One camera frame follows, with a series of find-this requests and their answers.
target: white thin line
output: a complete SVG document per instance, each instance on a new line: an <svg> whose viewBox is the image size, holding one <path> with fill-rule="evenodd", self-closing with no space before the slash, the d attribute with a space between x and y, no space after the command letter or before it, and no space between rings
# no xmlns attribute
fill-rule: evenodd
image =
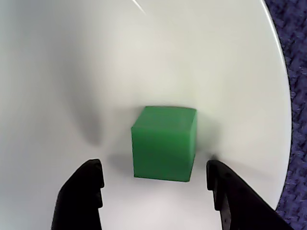
<svg viewBox="0 0 307 230"><path fill-rule="evenodd" d="M139 5L139 3L136 0L132 0L132 1L143 12L143 14L146 15L145 11L142 9L142 7Z"/></svg>

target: cube face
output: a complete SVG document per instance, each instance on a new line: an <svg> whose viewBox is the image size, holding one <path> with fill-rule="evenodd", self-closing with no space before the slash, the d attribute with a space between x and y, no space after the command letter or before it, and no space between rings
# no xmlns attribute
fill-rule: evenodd
<svg viewBox="0 0 307 230"><path fill-rule="evenodd" d="M195 109L145 107L131 128L134 176L189 181L196 124Z"/></svg>

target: blue carpet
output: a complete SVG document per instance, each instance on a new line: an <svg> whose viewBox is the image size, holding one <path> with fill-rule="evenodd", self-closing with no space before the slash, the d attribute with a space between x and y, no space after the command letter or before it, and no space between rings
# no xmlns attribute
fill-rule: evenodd
<svg viewBox="0 0 307 230"><path fill-rule="evenodd" d="M295 230L307 230L307 0L266 0L279 35L292 100L289 169L277 212Z"/></svg>

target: white round surface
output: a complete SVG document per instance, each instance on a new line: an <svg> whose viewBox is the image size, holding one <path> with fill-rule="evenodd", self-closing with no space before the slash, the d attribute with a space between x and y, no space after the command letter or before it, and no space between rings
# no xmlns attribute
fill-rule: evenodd
<svg viewBox="0 0 307 230"><path fill-rule="evenodd" d="M291 141L289 85L262 0L4 0L0 229L50 228L60 187L100 158L105 230L220 230L214 150L276 208ZM191 181L133 177L145 105L195 107Z"/></svg>

